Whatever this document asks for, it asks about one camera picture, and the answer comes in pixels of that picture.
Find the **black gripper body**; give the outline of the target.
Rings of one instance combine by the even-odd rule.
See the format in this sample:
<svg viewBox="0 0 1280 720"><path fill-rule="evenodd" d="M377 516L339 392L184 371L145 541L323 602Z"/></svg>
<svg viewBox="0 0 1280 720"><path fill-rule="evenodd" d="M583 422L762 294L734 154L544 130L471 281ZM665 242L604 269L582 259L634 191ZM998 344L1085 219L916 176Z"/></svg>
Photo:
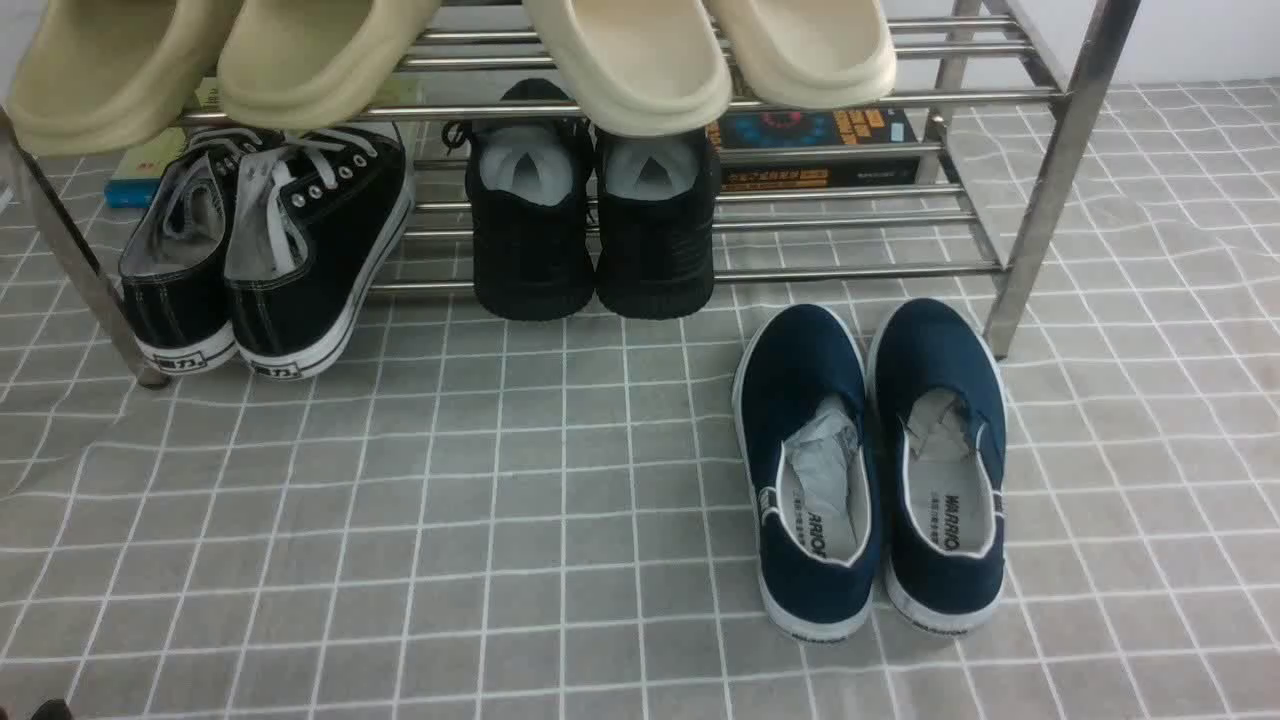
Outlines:
<svg viewBox="0 0 1280 720"><path fill-rule="evenodd" d="M49 700L40 705L29 716L31 720L74 720L69 705L64 700Z"/></svg>

